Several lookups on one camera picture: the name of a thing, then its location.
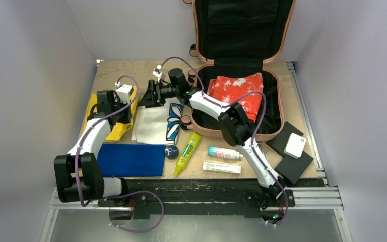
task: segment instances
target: yellow tube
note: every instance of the yellow tube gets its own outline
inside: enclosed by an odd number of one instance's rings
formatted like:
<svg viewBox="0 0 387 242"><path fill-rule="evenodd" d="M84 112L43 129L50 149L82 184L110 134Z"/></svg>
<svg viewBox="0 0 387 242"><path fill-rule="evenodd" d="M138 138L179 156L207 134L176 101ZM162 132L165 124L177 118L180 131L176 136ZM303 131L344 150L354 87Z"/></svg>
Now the yellow tube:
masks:
<svg viewBox="0 0 387 242"><path fill-rule="evenodd" d="M180 156L179 161L177 162L176 173L174 174L175 176L179 176L180 172L186 168L187 163L189 162L190 157L192 156L192 153L194 152L200 140L201 136L199 134L192 133L189 136L189 141L186 144L186 148L184 149L183 154Z"/></svg>

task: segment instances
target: tabletop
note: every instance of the tabletop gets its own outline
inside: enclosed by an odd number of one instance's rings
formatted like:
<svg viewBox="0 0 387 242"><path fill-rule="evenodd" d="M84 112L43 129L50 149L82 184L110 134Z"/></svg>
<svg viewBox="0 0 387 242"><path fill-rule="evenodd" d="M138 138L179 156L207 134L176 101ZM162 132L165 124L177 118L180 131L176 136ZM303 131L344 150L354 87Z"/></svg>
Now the tabletop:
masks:
<svg viewBox="0 0 387 242"><path fill-rule="evenodd" d="M97 74L94 80L93 88L91 93L96 93L100 90L114 89L115 81L122 75L133 76L139 83L139 97L141 98L147 89L148 80L155 78L152 75L152 70L157 65L161 64L161 60L105 60L101 61L97 70ZM204 64L201 60L190 60L189 63L194 68L198 68ZM280 82L280 92L283 102L284 117L285 120L290 122L292 125L297 127L303 133L305 131L305 123L302 118L299 103L297 101L295 89L293 87L293 81L290 76L287 64L283 60L276 60L270 64L266 64L268 68L271 68L278 76ZM189 67L179 61L170 60L168 61L163 70L167 72L171 68L182 68L187 75ZM122 79L122 83L132 84L130 79ZM183 115L190 114L190 109L185 107L183 109ZM184 131L180 129L179 137L177 140L177 147L182 151L189 139L191 131ZM132 144L131 141L131 130L126 132L118 144ZM256 178L252 168L245 160L223 160L220 158L214 158L207 156L209 146L222 147L233 149L229 146L222 138L213 138L202 136L200 143L196 150L192 154L192 157L187 165L186 169L180 173L178 177L174 175L177 160L169 160L165 158L164 173L161 178L186 178L186 179L211 179L211 178ZM265 157L271 167L275 168L278 163L282 160L282 157L273 151L269 146L262 142L262 149ZM306 142L304 151L312 156L309 142ZM217 173L213 171L203 171L203 162L214 162L233 164L241 166L241 174L228 174L228 173ZM303 173L301 178L318 178L316 167L314 162L311 162L307 170Z"/></svg>

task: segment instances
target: blue cloth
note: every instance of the blue cloth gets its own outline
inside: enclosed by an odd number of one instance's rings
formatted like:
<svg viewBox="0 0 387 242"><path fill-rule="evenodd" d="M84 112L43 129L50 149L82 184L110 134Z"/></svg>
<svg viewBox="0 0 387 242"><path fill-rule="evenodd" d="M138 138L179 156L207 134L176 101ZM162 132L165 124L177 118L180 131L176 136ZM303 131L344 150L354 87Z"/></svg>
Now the blue cloth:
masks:
<svg viewBox="0 0 387 242"><path fill-rule="evenodd" d="M103 177L162 176L165 145L103 144L97 163Z"/></svg>

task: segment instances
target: gray wall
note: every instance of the gray wall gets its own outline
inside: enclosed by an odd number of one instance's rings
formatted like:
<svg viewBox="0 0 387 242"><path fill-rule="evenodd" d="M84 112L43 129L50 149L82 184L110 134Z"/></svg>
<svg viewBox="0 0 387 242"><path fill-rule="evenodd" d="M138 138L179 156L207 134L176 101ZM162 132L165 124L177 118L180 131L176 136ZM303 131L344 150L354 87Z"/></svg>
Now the gray wall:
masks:
<svg viewBox="0 0 387 242"><path fill-rule="evenodd" d="M387 241L387 1L329 0L297 73L355 241Z"/></svg>
<svg viewBox="0 0 387 242"><path fill-rule="evenodd" d="M190 58L192 5L182 0L68 0L97 59ZM321 16L321 0L298 0L282 59L297 60Z"/></svg>
<svg viewBox="0 0 387 242"><path fill-rule="evenodd" d="M95 63L65 0L0 1L0 241L38 241Z"/></svg>

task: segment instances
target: open suitcase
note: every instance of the open suitcase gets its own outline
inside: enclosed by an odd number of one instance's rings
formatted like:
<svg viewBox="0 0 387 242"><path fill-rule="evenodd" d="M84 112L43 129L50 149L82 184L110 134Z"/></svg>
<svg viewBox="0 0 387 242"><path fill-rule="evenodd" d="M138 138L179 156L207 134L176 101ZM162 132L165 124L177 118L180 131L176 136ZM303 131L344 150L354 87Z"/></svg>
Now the open suitcase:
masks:
<svg viewBox="0 0 387 242"><path fill-rule="evenodd" d="M264 64L281 54L294 5L295 0L193 1L197 36L193 48L205 62L198 68L205 90L217 76L241 78L257 72L263 76L266 109L257 141L270 140L283 128L278 77ZM196 78L194 85L200 87ZM261 104L257 116L263 109ZM201 111L192 111L191 122L189 128L200 135L222 137L218 121Z"/></svg>

